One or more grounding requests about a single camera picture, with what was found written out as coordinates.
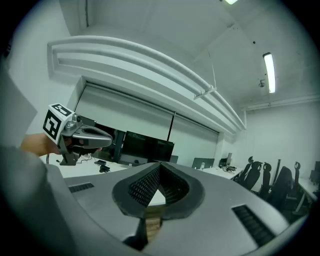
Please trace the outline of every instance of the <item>black chair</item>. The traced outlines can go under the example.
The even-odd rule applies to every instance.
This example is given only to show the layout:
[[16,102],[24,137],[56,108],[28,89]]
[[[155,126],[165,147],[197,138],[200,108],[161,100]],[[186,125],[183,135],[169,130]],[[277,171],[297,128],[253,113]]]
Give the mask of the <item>black chair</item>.
[[292,198],[296,198],[296,196],[298,194],[300,167],[301,167],[300,163],[295,162],[295,164],[294,164],[294,169],[295,169],[294,184],[293,184],[292,190],[289,193],[289,197],[292,197]]
[[250,156],[250,157],[249,157],[248,162],[249,162],[249,163],[245,166],[245,168],[244,168],[243,172],[241,173],[240,177],[234,179],[234,181],[237,182],[237,183],[239,183],[240,185],[243,185],[243,184],[244,184],[244,181],[245,181],[247,172],[249,171],[250,166],[251,166],[252,163],[254,162],[253,156]]
[[281,211],[284,207],[288,193],[291,191],[292,173],[285,166],[281,168],[278,178],[272,188],[272,191],[267,198],[267,202],[274,208]]
[[243,182],[243,187],[247,190],[251,190],[254,185],[256,184],[257,180],[260,177],[260,170],[261,170],[262,162],[253,162],[251,165],[251,170],[249,171],[247,177],[245,178]]
[[269,189],[270,189],[270,171],[271,171],[271,165],[267,162],[263,165],[263,180],[262,180],[262,186],[259,193],[259,197],[263,200],[266,200],[269,195]]

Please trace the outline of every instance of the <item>human hand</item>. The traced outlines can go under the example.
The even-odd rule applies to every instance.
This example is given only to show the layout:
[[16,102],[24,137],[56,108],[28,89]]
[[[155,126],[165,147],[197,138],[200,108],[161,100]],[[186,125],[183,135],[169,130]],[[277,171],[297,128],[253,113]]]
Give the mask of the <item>human hand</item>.
[[[66,146],[70,146],[72,144],[72,139],[70,137],[64,138],[64,143]],[[60,155],[57,145],[44,133],[26,135],[21,143],[20,148],[23,151],[34,153],[38,157],[51,153]]]

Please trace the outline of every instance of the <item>electronic device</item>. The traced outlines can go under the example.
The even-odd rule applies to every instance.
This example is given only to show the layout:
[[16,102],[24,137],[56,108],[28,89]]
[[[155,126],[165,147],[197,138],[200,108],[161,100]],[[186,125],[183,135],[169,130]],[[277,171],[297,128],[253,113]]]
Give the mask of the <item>electronic device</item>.
[[172,156],[170,157],[170,163],[176,164],[176,163],[178,162],[178,158],[179,158],[179,156],[177,156],[177,155],[172,155]]
[[310,181],[313,183],[320,183],[320,171],[311,170]]
[[60,103],[49,105],[43,131],[63,156],[61,166],[75,166],[80,156],[108,147],[113,140],[105,131],[83,124],[79,115]]
[[316,172],[319,172],[319,173],[320,173],[320,161],[316,161],[316,162],[315,162],[314,170],[315,170]]
[[123,141],[120,163],[138,166],[152,162],[169,162],[174,143],[127,131]]
[[101,165],[100,166],[100,173],[108,173],[110,171],[110,167],[108,166],[104,166],[104,165]]
[[228,154],[228,157],[226,159],[226,162],[225,162],[225,165],[226,166],[229,166],[231,164],[231,156],[232,156],[232,153],[229,153]]
[[214,158],[198,158],[195,157],[193,160],[192,168],[200,169],[204,162],[204,169],[205,168],[211,168],[214,166],[215,159]]
[[96,162],[94,162],[96,165],[100,165],[100,166],[105,166],[106,165],[106,161],[102,161],[102,160],[98,160]]

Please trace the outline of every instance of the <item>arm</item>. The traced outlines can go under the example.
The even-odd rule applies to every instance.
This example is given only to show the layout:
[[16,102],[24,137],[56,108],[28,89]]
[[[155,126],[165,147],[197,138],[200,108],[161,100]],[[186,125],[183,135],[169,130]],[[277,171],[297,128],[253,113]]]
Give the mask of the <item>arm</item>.
[[38,157],[55,153],[60,154],[57,145],[44,133],[26,135],[20,149],[36,154]]

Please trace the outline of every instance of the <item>office chair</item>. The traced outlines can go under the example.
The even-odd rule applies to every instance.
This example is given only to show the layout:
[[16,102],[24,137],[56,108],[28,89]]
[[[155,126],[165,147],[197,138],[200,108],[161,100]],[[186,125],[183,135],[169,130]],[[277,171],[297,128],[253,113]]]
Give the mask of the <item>office chair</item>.
[[298,193],[298,189],[299,189],[299,174],[300,174],[300,167],[301,164],[299,162],[295,162],[294,164],[294,169],[295,169],[295,175],[294,175],[294,184],[293,184],[293,188],[290,192],[290,197],[295,198],[297,196]]
[[263,165],[263,180],[262,180],[262,186],[259,193],[259,197],[263,200],[266,200],[269,195],[269,189],[270,189],[270,171],[271,171],[271,165],[267,162]]
[[252,163],[251,170],[249,171],[242,185],[244,188],[250,191],[254,187],[260,177],[261,166],[262,162],[256,161]]
[[250,156],[248,159],[248,164],[245,166],[243,172],[241,173],[239,178],[235,178],[234,181],[239,183],[241,186],[243,185],[245,178],[246,178],[246,174],[250,169],[250,166],[252,165],[252,163],[254,162],[253,156]]
[[300,201],[300,200],[298,200],[300,167],[301,167],[300,163],[295,162],[295,164],[294,164],[295,175],[294,175],[293,188],[289,191],[289,193],[286,197],[286,201],[285,201],[285,209],[292,211],[292,214],[295,216],[303,216],[304,215],[303,211],[302,212],[293,211],[297,208],[298,203]]
[[267,202],[274,208],[281,211],[284,207],[288,193],[291,191],[292,173],[285,166],[281,168],[278,178],[272,188],[272,191],[267,198]]

